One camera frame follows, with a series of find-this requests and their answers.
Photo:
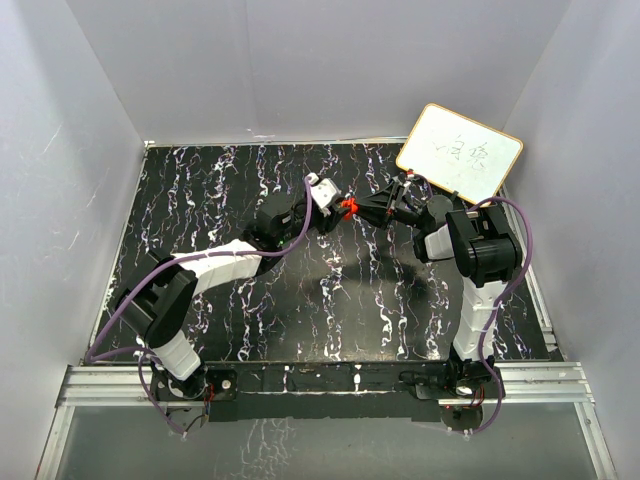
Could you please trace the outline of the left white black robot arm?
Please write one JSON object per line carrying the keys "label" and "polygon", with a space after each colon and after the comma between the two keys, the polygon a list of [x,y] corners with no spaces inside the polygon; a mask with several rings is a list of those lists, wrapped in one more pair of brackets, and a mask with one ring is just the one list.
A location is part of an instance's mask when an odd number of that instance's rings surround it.
{"label": "left white black robot arm", "polygon": [[114,317],[141,336],[175,391],[197,398],[207,376],[182,331],[193,298],[270,271],[308,231],[329,233],[352,211],[351,203],[324,181],[299,200],[276,194],[263,201],[240,237],[227,244],[191,254],[150,251],[122,285]]}

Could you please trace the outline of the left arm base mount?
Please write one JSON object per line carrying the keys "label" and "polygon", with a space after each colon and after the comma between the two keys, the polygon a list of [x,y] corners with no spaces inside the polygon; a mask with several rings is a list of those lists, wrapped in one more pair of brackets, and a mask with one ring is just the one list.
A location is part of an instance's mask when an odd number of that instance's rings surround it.
{"label": "left arm base mount", "polygon": [[187,380],[175,379],[164,370],[154,370],[151,392],[159,401],[233,401],[237,396],[237,374],[233,370],[205,369]]}

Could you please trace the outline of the red earbud charging case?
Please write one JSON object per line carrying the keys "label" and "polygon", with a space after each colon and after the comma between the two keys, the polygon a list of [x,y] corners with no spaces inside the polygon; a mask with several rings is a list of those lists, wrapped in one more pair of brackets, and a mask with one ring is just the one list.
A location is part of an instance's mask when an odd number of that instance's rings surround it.
{"label": "red earbud charging case", "polygon": [[343,200],[341,202],[341,207],[346,210],[346,213],[344,215],[345,220],[351,219],[359,209],[356,203],[356,199],[353,197]]}

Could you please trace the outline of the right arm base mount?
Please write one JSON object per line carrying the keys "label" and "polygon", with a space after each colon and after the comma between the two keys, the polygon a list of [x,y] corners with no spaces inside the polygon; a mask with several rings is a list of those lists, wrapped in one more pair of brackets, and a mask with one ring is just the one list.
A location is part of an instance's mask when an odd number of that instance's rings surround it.
{"label": "right arm base mount", "polygon": [[398,375],[403,387],[418,400],[503,398],[504,388],[487,372],[464,376],[444,369],[404,370]]}

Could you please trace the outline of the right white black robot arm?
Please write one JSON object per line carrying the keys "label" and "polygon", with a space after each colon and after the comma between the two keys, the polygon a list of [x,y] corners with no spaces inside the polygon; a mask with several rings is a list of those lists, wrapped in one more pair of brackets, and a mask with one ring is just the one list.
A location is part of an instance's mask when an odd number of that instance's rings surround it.
{"label": "right white black robot arm", "polygon": [[463,278],[463,300],[452,347],[462,361],[445,376],[447,388],[466,397],[482,382],[470,362],[487,362],[493,355],[493,323],[504,296],[522,281],[528,264],[523,249],[500,205],[490,197],[466,210],[454,205],[455,195],[434,195],[422,206],[407,198],[410,183],[394,179],[385,188],[359,200],[345,201],[351,214],[385,229],[393,221],[417,230],[416,258],[423,262],[453,259]]}

